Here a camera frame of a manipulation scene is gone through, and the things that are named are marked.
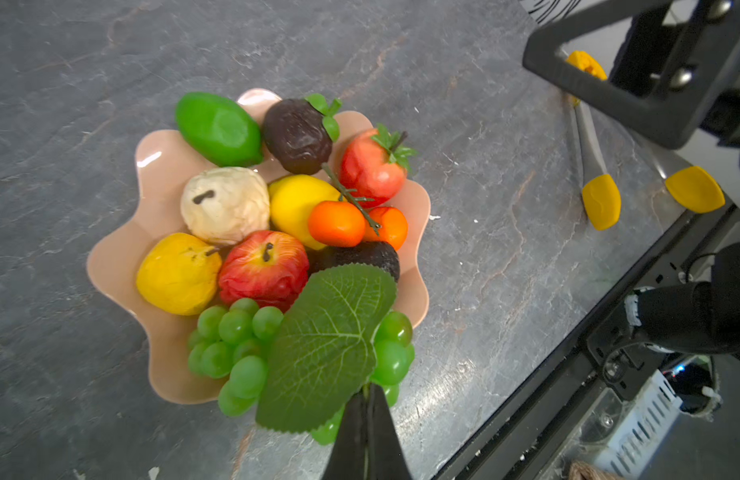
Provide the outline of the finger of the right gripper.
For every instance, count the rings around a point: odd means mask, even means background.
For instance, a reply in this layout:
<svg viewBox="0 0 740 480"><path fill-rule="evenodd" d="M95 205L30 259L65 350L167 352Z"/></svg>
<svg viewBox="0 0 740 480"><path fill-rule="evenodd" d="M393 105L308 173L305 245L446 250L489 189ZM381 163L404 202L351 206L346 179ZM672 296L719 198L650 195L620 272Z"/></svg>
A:
<svg viewBox="0 0 740 480"><path fill-rule="evenodd" d="M740 148L740 1L699 1L665 23L668 1L604 1L532 33L524 67L653 142L678 149L702 129ZM559 56L567 42L631 23L602 81Z"/></svg>

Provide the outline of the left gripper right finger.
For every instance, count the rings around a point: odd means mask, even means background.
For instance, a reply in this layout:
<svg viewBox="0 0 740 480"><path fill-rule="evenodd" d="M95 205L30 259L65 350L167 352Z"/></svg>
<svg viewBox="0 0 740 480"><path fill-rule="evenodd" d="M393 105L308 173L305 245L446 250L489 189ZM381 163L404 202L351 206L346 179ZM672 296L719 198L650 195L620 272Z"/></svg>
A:
<svg viewBox="0 0 740 480"><path fill-rule="evenodd" d="M367 394L367 478L411 480L386 395L371 384Z"/></svg>

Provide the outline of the green fake grapes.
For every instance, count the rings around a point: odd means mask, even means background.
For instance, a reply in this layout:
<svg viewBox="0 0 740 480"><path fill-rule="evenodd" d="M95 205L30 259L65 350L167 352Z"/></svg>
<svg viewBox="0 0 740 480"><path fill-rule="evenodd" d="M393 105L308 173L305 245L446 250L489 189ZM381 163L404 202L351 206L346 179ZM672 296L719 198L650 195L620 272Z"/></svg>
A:
<svg viewBox="0 0 740 480"><path fill-rule="evenodd" d="M247 298L214 305L188 337L188 368L220 381L225 416L254 411L264 429L329 445L353 394L378 386L398 401L415 348L397 296L394 274L351 262L311 275L287 311Z"/></svg>

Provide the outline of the red fake apple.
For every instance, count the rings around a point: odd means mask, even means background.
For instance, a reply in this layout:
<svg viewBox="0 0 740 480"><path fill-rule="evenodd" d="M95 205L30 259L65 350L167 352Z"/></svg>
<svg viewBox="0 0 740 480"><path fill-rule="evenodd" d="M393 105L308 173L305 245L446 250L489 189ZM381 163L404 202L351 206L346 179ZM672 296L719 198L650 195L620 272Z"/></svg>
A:
<svg viewBox="0 0 740 480"><path fill-rule="evenodd" d="M254 232L225 259L218 276L220 299L229 306L252 299L260 307L286 312L308 282L309 267L306 249L295 237Z"/></svg>

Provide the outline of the pink wavy fruit bowl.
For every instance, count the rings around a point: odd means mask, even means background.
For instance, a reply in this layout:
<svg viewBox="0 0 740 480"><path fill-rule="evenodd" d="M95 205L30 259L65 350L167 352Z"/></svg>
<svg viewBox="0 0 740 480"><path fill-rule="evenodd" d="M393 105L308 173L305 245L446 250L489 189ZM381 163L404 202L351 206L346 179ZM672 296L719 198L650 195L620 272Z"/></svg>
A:
<svg viewBox="0 0 740 480"><path fill-rule="evenodd" d="M373 124L357 111L334 115L340 129L329 160L339 173L343 153ZM186 185L216 165L196 151L178 130L145 136L135 152L140 191L135 215L101 240L90 253L87 270L95 287L132 315L150 345L149 379L163 399L177 404L216 400L228 377L213 378L190 368L190 343L199 340L198 316L217 304L218 275L230 247L191 234L181 212ZM406 180L383 205L406 218L408 234L398 251L401 267L393 310L416 328L429 310L429 292L418 252L431 213L428 192Z"/></svg>

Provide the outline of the small orange fake tangerine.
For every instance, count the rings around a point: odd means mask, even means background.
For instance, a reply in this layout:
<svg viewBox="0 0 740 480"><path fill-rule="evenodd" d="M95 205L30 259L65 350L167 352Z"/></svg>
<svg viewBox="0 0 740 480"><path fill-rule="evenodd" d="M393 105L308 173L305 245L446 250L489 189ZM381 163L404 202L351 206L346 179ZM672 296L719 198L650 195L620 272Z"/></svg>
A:
<svg viewBox="0 0 740 480"><path fill-rule="evenodd" d="M316 241L325 245L355 247L364 238L366 220L350 202L323 201L312 209L308 229Z"/></svg>

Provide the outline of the yellow fake pear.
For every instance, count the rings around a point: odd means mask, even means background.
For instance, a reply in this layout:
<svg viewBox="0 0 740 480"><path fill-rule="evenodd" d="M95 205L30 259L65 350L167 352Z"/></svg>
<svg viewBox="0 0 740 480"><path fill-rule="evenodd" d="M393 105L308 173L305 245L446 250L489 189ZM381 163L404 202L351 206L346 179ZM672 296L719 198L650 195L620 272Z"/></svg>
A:
<svg viewBox="0 0 740 480"><path fill-rule="evenodd" d="M145 257L136 276L141 296L180 316L198 315L218 290L220 249L187 233L163 238Z"/></svg>

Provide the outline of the yellow fake lemon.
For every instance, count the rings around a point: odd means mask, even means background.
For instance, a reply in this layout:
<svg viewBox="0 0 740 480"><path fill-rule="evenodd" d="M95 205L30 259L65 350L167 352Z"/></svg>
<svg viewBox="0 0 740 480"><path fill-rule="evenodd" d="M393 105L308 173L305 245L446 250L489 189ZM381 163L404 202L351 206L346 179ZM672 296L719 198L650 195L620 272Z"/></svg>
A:
<svg viewBox="0 0 740 480"><path fill-rule="evenodd" d="M271 223L276 230L295 237L312 250L326 247L312 237L308 220L316 205L339 199L335 187L313 176L291 175L271 183L269 196Z"/></svg>

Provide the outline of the red fake strawberry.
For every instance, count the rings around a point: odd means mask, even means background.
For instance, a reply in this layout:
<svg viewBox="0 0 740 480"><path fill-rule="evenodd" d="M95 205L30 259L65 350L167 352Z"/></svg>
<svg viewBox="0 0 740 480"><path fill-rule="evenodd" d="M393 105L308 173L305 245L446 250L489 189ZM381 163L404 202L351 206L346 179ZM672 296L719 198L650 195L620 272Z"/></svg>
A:
<svg viewBox="0 0 740 480"><path fill-rule="evenodd" d="M380 206L404 186L410 172L410 159L418 152L405 146L406 131L391 132L385 125L357 136L346 148L339 180L353 189L354 198L364 208Z"/></svg>

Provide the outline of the dark fake avocado half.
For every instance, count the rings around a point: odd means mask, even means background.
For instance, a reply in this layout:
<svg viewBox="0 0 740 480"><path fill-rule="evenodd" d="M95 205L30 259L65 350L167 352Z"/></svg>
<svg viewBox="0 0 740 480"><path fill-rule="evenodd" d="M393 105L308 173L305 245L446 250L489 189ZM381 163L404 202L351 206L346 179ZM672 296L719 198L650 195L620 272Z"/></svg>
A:
<svg viewBox="0 0 740 480"><path fill-rule="evenodd" d="M262 127L269 152L292 174L313 175L329 161L341 130L335 115L343 102L322 94L284 99L267 111Z"/></svg>

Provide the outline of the green fake lime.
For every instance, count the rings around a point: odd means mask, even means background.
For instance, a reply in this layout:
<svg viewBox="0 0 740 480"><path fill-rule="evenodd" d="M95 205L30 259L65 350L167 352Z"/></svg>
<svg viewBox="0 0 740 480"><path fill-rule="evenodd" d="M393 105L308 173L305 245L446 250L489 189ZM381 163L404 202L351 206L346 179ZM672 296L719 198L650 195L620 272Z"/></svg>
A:
<svg viewBox="0 0 740 480"><path fill-rule="evenodd" d="M264 161L261 129L239 104L206 92L190 92L176 105L184 140L218 167L252 167Z"/></svg>

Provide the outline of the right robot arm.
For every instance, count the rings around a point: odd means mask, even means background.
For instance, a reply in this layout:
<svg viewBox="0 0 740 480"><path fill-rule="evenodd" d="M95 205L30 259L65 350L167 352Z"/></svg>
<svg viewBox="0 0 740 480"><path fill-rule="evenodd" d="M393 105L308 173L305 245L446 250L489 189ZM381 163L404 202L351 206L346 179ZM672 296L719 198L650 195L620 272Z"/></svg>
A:
<svg viewBox="0 0 740 480"><path fill-rule="evenodd" d="M524 67L611 117L660 153L703 130L740 152L740 1L699 1L669 24L667 1L602 1L528 39ZM567 42L630 26L610 76L599 80L559 55ZM713 257L707 281L630 295L632 342L688 354L740 356L740 243Z"/></svg>

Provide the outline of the striped brown cloth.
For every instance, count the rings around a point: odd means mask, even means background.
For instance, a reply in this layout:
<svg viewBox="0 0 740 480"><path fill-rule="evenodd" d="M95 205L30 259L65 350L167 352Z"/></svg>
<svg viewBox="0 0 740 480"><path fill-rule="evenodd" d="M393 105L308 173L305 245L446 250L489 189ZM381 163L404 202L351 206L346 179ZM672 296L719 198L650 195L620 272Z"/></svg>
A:
<svg viewBox="0 0 740 480"><path fill-rule="evenodd" d="M624 480L621 476L596 468L582 461L574 461L568 471L568 480Z"/></svg>

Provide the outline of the yellow handled tongs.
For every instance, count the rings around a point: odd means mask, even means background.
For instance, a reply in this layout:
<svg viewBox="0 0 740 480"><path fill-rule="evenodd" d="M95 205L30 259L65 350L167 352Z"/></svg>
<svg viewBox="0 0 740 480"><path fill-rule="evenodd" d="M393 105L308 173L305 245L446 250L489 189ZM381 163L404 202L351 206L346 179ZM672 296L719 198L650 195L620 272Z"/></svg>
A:
<svg viewBox="0 0 740 480"><path fill-rule="evenodd" d="M621 193L605 165L589 105L577 97L572 102L581 150L584 209L595 229L607 230L620 219ZM705 169L688 163L675 152L663 149L636 132L631 137L643 149L643 158L659 174L671 197L681 206L703 214L726 204L721 187Z"/></svg>

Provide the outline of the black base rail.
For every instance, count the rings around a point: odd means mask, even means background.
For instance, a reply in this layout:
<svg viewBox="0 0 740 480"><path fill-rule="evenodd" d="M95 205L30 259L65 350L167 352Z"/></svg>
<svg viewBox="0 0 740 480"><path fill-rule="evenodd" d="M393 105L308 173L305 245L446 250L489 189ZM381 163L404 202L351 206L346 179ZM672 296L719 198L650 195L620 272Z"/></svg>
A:
<svg viewBox="0 0 740 480"><path fill-rule="evenodd" d="M438 469L437 477L566 479L572 462L593 465L625 406L659 370L682 400L681 413L642 478L678 441L679 422L713 416L721 403L719 363L724 358L740 361L740 356L633 343L627 299L657 286L709 280L714 255L737 243L737 206L681 215Z"/></svg>

